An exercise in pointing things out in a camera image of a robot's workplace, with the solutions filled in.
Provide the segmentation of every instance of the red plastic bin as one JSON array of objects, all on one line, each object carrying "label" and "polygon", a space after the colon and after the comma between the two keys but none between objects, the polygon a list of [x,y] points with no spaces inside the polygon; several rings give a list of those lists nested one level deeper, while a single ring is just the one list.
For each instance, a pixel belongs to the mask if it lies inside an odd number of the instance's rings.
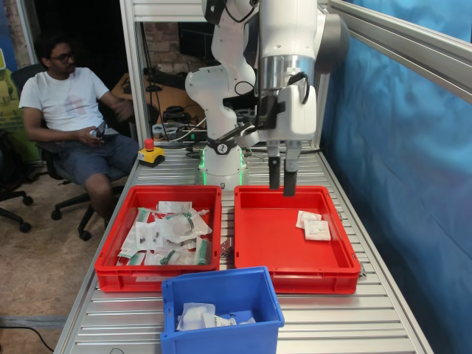
[{"label": "red plastic bin", "polygon": [[[298,211],[328,222],[331,241],[306,240]],[[235,267],[267,266],[277,293],[352,294],[361,265],[325,187],[235,189]]]},{"label": "red plastic bin", "polygon": [[[118,254],[137,216],[138,208],[156,209],[159,201],[191,201],[213,232],[209,265],[117,265]],[[221,188],[216,186],[136,186],[129,189],[110,233],[95,262],[102,291],[160,291],[161,283],[181,274],[217,271],[220,268]]]}]

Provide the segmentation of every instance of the aluminum table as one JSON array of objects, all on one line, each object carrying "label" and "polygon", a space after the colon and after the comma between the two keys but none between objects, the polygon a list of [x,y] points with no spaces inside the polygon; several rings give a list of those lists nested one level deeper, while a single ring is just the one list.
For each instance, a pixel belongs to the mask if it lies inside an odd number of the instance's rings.
[{"label": "aluminum table", "polygon": [[[166,150],[165,163],[154,169],[134,166],[99,251],[130,187],[195,183],[198,160],[185,153]],[[267,155],[255,153],[246,162],[249,183],[267,185]],[[433,353],[322,153],[301,156],[298,183],[328,188],[366,276],[349,296],[279,295],[285,326],[277,354]],[[222,208],[221,242],[228,246],[234,240],[232,191],[223,191]],[[221,269],[232,266],[232,259],[221,259]],[[103,293],[92,263],[54,353],[159,354],[163,329],[160,293]]]}]

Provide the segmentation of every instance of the black chair wheel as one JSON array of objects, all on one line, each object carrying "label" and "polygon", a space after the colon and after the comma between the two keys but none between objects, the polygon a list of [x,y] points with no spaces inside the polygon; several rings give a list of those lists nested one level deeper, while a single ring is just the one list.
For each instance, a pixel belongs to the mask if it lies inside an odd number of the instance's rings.
[{"label": "black chair wheel", "polygon": [[79,232],[79,237],[82,241],[88,241],[91,239],[91,233],[83,230],[82,232]]},{"label": "black chair wheel", "polygon": [[51,219],[52,220],[60,220],[61,218],[62,218],[62,213],[60,212],[60,210],[54,210],[51,213]]},{"label": "black chair wheel", "polygon": [[32,198],[31,197],[25,197],[23,198],[23,204],[26,206],[29,206],[32,204]]},{"label": "black chair wheel", "polygon": [[28,223],[22,223],[20,225],[20,231],[23,232],[24,234],[30,232],[31,230],[31,225],[29,225]]}]

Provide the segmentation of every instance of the man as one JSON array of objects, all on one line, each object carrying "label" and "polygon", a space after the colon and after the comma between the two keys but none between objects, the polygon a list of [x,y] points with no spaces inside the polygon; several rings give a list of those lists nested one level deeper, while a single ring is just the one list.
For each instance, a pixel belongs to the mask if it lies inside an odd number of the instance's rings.
[{"label": "man", "polygon": [[[112,108],[120,122],[133,114],[131,102],[114,96],[90,69],[76,68],[66,37],[42,36],[35,42],[35,51],[46,72],[30,78],[21,93],[28,138],[63,146],[63,169],[86,188],[91,205],[108,221],[116,203],[110,167],[129,173],[138,144],[119,134],[102,139],[91,135],[103,122],[97,100]],[[42,119],[48,128],[41,127]]]}]

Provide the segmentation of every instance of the man's leg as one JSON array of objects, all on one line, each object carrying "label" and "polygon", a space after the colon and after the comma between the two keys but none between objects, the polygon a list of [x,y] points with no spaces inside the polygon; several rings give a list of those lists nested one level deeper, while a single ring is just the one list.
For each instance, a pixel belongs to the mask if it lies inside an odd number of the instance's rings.
[{"label": "man's leg", "polygon": [[94,210],[106,221],[110,221],[117,200],[108,177],[102,173],[95,173],[87,178],[85,188],[90,195],[90,203]]},{"label": "man's leg", "polygon": [[105,147],[89,147],[79,142],[70,142],[65,144],[60,163],[71,175],[73,182],[86,188],[91,205],[98,215],[109,221],[116,201],[107,177],[109,167]]},{"label": "man's leg", "polygon": [[126,173],[130,173],[138,157],[138,143],[127,136],[118,135],[110,144],[108,163]]}]

